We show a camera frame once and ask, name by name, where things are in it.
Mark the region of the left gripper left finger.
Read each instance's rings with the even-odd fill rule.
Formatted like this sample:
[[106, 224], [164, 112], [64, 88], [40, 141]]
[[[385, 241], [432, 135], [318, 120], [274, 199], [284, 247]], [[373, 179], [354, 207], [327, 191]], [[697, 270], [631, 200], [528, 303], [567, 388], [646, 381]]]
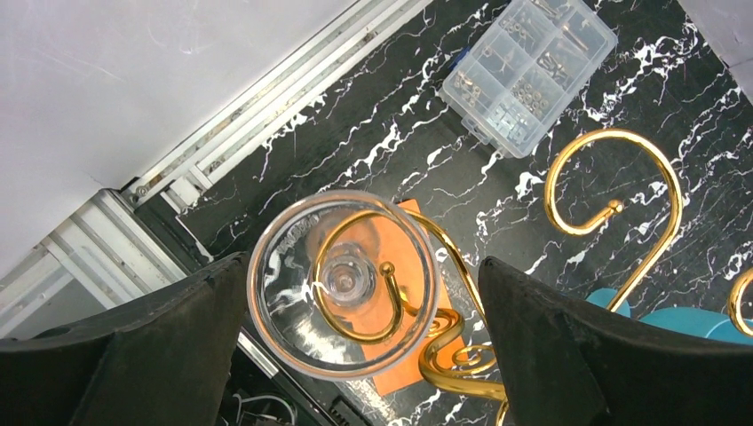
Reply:
[[4, 425], [212, 425], [247, 309], [238, 252], [106, 312], [1, 342]]

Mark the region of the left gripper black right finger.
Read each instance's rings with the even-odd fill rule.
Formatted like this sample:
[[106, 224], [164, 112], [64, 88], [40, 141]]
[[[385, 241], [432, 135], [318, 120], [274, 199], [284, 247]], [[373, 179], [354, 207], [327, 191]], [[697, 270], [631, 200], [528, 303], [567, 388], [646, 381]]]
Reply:
[[518, 425], [749, 425], [752, 349], [566, 296], [490, 256], [478, 287]]

